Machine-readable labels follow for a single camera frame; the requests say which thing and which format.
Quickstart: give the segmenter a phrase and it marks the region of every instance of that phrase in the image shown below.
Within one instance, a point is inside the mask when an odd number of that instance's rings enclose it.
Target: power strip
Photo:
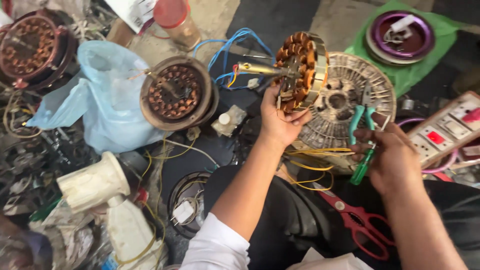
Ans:
[[[480,96],[469,91],[412,129],[422,168],[480,136]]]

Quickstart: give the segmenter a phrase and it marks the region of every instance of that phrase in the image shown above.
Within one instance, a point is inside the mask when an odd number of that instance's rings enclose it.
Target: black trousers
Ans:
[[[214,171],[205,186],[205,212],[210,211],[240,168],[240,165],[232,165]],[[385,216],[380,195],[368,178],[358,186],[351,185],[348,180],[349,176],[336,177],[332,192],[351,206],[362,206],[368,213]],[[319,182],[329,186],[330,179]],[[425,180],[424,185],[466,265],[469,269],[480,270],[480,190],[441,181]],[[391,236],[388,226],[371,223],[384,235]],[[376,246],[366,238],[360,241],[369,250],[376,251]],[[286,269],[300,262],[310,247],[326,258],[353,252],[374,269],[401,268],[394,246],[388,247],[388,261],[370,257],[353,242],[351,231],[344,227],[339,213],[316,191],[291,185],[275,176],[250,239],[249,269]]]

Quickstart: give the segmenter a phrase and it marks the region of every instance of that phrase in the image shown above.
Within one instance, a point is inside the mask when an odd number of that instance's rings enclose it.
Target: scissors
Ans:
[[[348,126],[348,143],[354,145],[357,142],[357,139],[353,135],[353,132],[357,129],[362,115],[365,116],[365,122],[367,123],[367,128],[370,130],[375,130],[375,124],[373,123],[372,113],[375,112],[375,109],[380,104],[380,100],[377,99],[370,106],[370,94],[372,93],[372,86],[367,83],[363,89],[363,95],[361,98],[360,105],[355,106],[355,114],[353,115],[352,121]]]
[[[316,189],[325,189],[322,185],[313,182],[313,186]],[[395,243],[391,240],[389,240],[385,235],[383,235],[381,232],[379,232],[371,223],[370,219],[376,218],[380,219],[385,224],[388,225],[388,221],[385,217],[377,214],[371,214],[365,212],[365,209],[363,207],[353,207],[348,204],[346,204],[342,199],[337,197],[335,194],[333,194],[331,191],[328,190],[323,190],[323,191],[318,191],[320,196],[322,196],[335,210],[337,210],[340,215],[343,218],[343,222],[345,224],[345,228],[351,229],[352,230],[352,238],[353,241],[359,246],[361,250],[363,250],[365,253],[370,255],[371,257],[378,259],[378,260],[388,260],[389,254],[387,251],[387,248],[385,247],[380,240],[382,240],[384,243],[387,245],[392,245],[395,246]],[[357,234],[362,233],[367,238],[369,238],[372,242],[377,244],[377,246],[382,250],[382,253],[380,255],[376,255],[373,252],[369,251],[366,249],[364,246],[360,244],[360,242],[357,239]]]

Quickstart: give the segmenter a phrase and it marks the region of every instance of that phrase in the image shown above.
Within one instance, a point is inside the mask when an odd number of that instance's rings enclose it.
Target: jar with screws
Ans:
[[[153,18],[182,51],[193,50],[202,40],[190,17],[190,7],[184,0],[158,0],[153,9]]]

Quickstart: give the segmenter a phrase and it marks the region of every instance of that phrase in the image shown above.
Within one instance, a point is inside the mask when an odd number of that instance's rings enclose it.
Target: hand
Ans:
[[[374,113],[372,119],[382,126],[386,117]],[[367,173],[372,185],[384,200],[397,196],[412,196],[417,191],[425,190],[419,154],[399,126],[388,123],[384,132],[359,129],[353,134],[359,141],[364,142],[351,146],[352,151],[357,153],[352,156],[355,161],[360,161],[363,153],[372,148],[365,142],[377,142]]]
[[[284,113],[277,110],[278,91],[278,86],[269,87],[265,91],[261,106],[262,129],[260,137],[285,150],[298,137],[301,127],[312,119],[312,113],[309,110],[294,113]]]

